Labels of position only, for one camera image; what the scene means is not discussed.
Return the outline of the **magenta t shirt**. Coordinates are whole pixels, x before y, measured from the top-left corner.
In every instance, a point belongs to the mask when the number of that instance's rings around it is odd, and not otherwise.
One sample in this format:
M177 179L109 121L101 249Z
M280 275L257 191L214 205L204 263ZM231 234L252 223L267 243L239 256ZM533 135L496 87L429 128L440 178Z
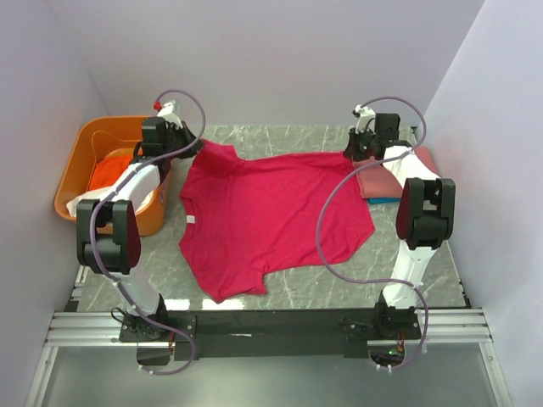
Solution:
M220 303L265 294L266 274L348 260L375 231L357 181L326 202L351 169L340 152L243 159L205 142L180 192L179 247L199 287Z

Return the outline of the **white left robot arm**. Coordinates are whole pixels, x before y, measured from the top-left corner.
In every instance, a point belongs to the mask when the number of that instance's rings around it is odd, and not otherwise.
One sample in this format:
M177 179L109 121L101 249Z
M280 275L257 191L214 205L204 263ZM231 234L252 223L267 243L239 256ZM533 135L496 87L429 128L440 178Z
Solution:
M115 183L99 198L77 204L77 258L107 278L126 301L123 326L150 341L189 340L170 322L162 295L138 266L141 238L135 212L166 180L172 160L194 157L203 143L180 119L151 116L143 119L141 132L130 164Z

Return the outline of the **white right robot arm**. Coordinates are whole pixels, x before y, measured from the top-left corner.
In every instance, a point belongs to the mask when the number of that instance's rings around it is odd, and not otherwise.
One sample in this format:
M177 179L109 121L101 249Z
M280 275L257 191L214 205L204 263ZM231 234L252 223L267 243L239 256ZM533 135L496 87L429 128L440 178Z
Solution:
M377 337L396 338L418 325L416 290L429 261L453 231L456 185L429 169L417 149L400 139L400 116L369 107L353 111L344 156L353 163L384 160L382 166L402 187L395 229L400 239L392 281L374 307L372 330Z

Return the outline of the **folded salmon pink t shirt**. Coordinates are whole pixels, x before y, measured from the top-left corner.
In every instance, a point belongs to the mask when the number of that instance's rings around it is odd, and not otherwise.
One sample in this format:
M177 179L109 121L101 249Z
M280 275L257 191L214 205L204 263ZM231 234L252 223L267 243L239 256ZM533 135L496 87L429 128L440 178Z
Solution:
M429 170L437 174L437 168L426 147L420 147L415 154ZM402 187L395 177L381 165L375 165L357 173L356 179L364 199L400 199Z

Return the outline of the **folded blue t shirt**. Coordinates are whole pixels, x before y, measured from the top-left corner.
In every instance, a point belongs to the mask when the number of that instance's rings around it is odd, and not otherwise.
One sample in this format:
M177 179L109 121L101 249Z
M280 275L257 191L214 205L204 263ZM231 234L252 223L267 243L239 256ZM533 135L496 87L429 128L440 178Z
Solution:
M391 204L398 203L400 198L367 198L369 204Z

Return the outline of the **orange t shirt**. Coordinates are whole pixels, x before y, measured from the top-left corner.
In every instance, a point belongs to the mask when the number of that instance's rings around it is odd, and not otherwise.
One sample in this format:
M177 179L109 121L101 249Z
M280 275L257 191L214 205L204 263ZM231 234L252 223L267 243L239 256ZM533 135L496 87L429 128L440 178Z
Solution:
M111 187L124 173L132 161L131 155L109 156L96 164L92 173L88 191Z

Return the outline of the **orange plastic laundry basket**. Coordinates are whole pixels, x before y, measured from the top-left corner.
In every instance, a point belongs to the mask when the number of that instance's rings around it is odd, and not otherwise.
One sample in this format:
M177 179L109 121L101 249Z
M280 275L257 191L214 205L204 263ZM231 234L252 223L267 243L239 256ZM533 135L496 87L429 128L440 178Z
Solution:
M136 143L142 140L142 122L141 115L107 116L80 129L54 198L54 208L61 218L76 222L66 204L87 191L96 163L109 156L132 154ZM164 181L153 191L148 204L136 212L142 237L154 235L163 226L169 185L168 180Z

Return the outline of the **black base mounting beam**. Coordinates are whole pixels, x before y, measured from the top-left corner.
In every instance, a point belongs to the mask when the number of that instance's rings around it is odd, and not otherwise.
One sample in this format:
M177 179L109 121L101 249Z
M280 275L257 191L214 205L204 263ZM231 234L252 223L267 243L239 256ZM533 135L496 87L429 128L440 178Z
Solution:
M197 358L342 355L366 358L371 341L418 340L423 324L414 309L283 309L171 311L171 335L127 316L123 343L174 345L176 361Z

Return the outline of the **aluminium frame rail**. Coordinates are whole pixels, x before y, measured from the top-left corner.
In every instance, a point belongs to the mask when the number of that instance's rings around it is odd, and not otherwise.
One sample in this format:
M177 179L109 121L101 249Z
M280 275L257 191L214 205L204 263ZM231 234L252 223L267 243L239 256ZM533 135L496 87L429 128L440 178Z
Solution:
M53 314L25 406L42 405L61 348L105 347L119 341L120 323L109 314L77 311L88 272L86 266L79 266L68 311Z

